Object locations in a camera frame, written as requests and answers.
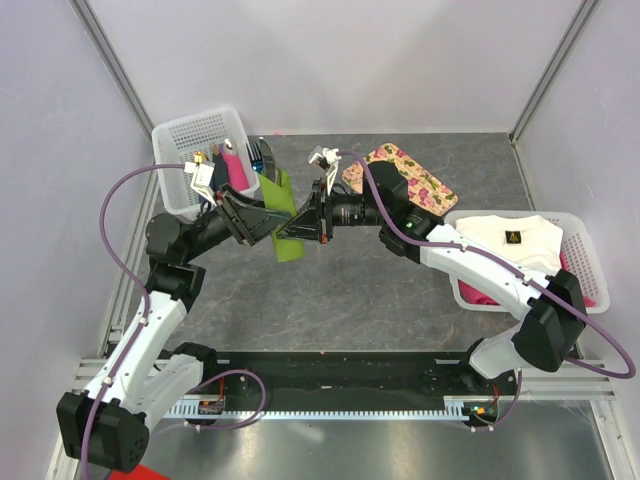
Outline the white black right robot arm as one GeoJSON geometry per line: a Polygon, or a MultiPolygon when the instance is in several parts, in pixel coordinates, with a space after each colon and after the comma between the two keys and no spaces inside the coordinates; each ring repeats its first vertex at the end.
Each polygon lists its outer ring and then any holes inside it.
{"type": "Polygon", "coordinates": [[[519,367],[546,372],[561,367],[586,326],[583,294],[572,273],[548,274],[468,240],[413,204],[407,180],[389,163],[370,164],[364,175],[359,194],[333,193],[326,180],[315,181],[278,238],[326,244],[337,227],[377,225],[381,242],[395,255],[451,274],[497,301],[519,324],[469,349],[457,371],[469,393],[483,392],[494,378],[519,367]]]}

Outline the blue metallic fork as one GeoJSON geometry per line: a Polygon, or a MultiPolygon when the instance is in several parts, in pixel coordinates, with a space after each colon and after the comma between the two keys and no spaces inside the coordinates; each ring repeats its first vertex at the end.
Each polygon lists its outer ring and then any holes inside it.
{"type": "Polygon", "coordinates": [[[252,169],[260,174],[264,169],[264,163],[259,143],[255,140],[250,140],[246,148],[252,169]]]}

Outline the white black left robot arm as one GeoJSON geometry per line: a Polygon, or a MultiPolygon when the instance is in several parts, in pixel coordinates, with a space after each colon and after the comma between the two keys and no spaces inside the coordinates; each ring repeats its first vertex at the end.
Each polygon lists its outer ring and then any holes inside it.
{"type": "Polygon", "coordinates": [[[56,407],[65,452],[79,460],[82,473],[91,465],[131,472],[152,431],[182,396],[216,388],[220,371],[208,362],[215,353],[207,347],[190,347],[172,355],[158,373],[152,371],[201,291],[205,270],[192,262],[229,238],[253,246],[291,217],[225,186],[191,223],[169,213],[147,223],[151,272],[137,312],[84,390],[64,394],[56,407]]]}

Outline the silver table knife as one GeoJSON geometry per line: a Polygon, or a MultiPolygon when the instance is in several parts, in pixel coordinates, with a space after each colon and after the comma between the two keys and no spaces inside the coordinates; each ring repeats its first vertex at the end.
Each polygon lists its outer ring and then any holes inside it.
{"type": "Polygon", "coordinates": [[[278,184],[280,178],[279,168],[271,147],[263,137],[258,139],[258,148],[263,164],[262,175],[274,184],[278,184]]]}

